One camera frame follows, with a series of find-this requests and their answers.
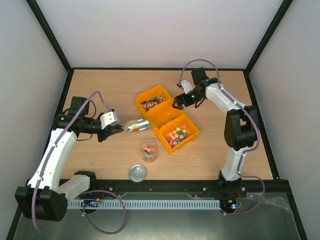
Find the metal candy scoop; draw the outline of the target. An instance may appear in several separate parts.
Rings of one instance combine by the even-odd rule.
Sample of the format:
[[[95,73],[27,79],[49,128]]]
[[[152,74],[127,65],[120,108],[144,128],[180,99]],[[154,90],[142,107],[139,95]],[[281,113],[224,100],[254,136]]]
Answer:
[[[151,124],[148,120],[141,118],[127,121],[123,128],[127,134],[136,134],[149,130],[151,128]]]

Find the yellow bin with star candies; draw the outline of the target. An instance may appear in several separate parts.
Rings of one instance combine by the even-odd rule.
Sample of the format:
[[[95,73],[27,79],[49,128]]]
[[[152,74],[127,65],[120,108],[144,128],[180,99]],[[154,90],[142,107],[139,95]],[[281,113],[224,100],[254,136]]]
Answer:
[[[163,125],[156,134],[168,153],[196,139],[200,133],[196,125],[186,115],[181,115]]]

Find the yellow bin with lollipops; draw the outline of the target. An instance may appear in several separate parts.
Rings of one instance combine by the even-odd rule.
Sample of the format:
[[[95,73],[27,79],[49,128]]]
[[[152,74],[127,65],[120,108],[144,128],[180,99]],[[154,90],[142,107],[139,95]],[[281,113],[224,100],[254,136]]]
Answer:
[[[152,108],[162,105],[165,101],[172,99],[172,96],[162,85],[157,85],[139,94],[135,99],[134,104],[145,117]]]

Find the clear glass jar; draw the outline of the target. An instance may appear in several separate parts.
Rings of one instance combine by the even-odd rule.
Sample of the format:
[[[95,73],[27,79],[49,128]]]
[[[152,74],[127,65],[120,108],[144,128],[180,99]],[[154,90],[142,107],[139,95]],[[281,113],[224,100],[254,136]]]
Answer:
[[[141,142],[139,151],[142,159],[147,163],[152,163],[158,158],[158,144],[153,139],[145,139]]]

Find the round metal jar lid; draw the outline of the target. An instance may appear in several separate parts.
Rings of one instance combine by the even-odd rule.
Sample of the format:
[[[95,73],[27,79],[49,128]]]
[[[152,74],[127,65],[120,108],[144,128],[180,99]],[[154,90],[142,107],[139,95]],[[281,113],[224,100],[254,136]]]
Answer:
[[[142,164],[135,164],[130,167],[128,175],[132,182],[142,182],[147,177],[147,168]]]

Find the yellow bin with popsicle candies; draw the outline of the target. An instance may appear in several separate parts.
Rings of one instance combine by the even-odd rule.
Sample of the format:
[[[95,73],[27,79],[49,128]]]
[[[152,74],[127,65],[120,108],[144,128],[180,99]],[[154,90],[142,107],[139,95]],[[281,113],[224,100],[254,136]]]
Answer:
[[[173,99],[165,100],[149,109],[146,113],[145,117],[150,122],[151,128],[156,135],[164,125],[185,114],[183,110],[173,108],[173,102]]]

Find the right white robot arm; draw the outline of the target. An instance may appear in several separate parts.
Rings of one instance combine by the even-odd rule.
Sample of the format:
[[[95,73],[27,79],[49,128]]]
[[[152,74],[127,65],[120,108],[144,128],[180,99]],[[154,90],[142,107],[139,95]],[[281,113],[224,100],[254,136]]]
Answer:
[[[229,196],[242,190],[242,167],[248,152],[260,144],[258,113],[253,105],[235,99],[223,86],[220,78],[207,76],[203,67],[191,71],[193,83],[179,79],[177,86],[184,92],[176,96],[172,107],[183,110],[199,102],[210,100],[225,115],[224,140],[228,146],[225,164],[219,172],[217,191]]]

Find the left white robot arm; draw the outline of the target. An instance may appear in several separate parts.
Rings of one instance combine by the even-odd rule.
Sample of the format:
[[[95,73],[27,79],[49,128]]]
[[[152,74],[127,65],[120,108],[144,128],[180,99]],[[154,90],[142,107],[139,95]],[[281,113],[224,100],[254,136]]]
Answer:
[[[70,180],[60,184],[62,170],[80,134],[96,135],[101,143],[124,130],[113,108],[97,117],[88,116],[89,108],[89,99],[74,96],[70,107],[55,117],[49,143],[36,172],[26,186],[18,187],[15,192],[25,218],[59,222],[69,202],[97,188],[96,174],[85,170],[77,171]]]

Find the black aluminium frame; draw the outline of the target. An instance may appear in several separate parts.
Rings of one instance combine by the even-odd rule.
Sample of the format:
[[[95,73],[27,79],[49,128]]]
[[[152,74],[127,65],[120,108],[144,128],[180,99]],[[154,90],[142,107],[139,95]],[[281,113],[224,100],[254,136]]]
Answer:
[[[61,46],[58,43],[57,38],[55,37],[51,27],[49,26],[48,21],[46,20],[39,4],[35,0],[29,0],[27,1],[27,4],[29,5],[31,11],[33,12],[35,18],[37,19],[38,23],[40,24],[42,30],[44,31],[46,37],[50,41],[53,49],[55,50],[57,56],[59,57],[60,61],[62,62],[62,65],[64,66],[65,70],[67,71],[67,77],[64,82],[64,86],[62,89],[62,93],[58,102],[58,106],[56,109],[56,113],[58,114],[63,109],[63,104],[66,101],[67,93],[69,91],[71,82],[72,82],[72,76],[76,70],[76,68],[71,67],[69,64],[65,54],[63,53],[63,50]],[[244,79],[246,82],[246,87],[250,96],[250,100],[252,101],[252,104],[257,107],[258,106],[258,100],[254,93],[254,88],[252,85],[252,81],[250,79],[250,72],[254,68],[255,64],[257,63],[258,59],[260,58],[261,54],[263,53],[265,47],[269,43],[271,37],[273,36],[274,32],[278,28],[280,22],[284,18],[285,14],[287,13],[289,7],[291,6],[292,1],[290,0],[284,0],[280,7],[278,8],[275,16],[273,17],[270,25],[268,26],[266,32],[264,33],[260,43],[258,44],[258,47],[254,51],[253,56],[251,57],[248,65],[246,68],[241,69],[240,71],[244,74]],[[261,130],[261,140],[263,142],[266,156],[268,159],[269,168],[271,170],[271,180],[265,180],[264,184],[266,186],[266,192],[268,194],[274,193],[274,194],[280,194],[284,193],[286,194],[286,197],[288,199],[288,204],[290,206],[290,209],[292,210],[294,224],[297,230],[297,233],[300,237],[300,239],[305,240],[307,239],[307,235],[305,232],[305,229],[303,227],[303,223],[301,221],[299,211],[289,184],[288,180],[281,179],[279,175],[278,168],[276,166],[276,161],[274,158],[274,154],[271,149],[270,141],[267,136],[267,131],[265,127],[265,123],[263,121],[263,117],[261,112],[257,113],[257,122],[259,124],[259,129]],[[139,193],[145,192],[147,190],[147,187],[151,186],[156,193],[162,193],[162,194],[173,194],[177,192],[177,190],[182,189],[182,187],[186,187],[186,192],[188,194],[190,193],[198,193],[200,186],[205,186],[209,184],[217,184],[217,180],[147,180],[142,183],[134,183],[129,180],[106,180],[102,179],[99,180],[98,183],[101,185],[106,185],[108,183],[115,184],[122,192],[128,191],[133,192],[137,191]]]

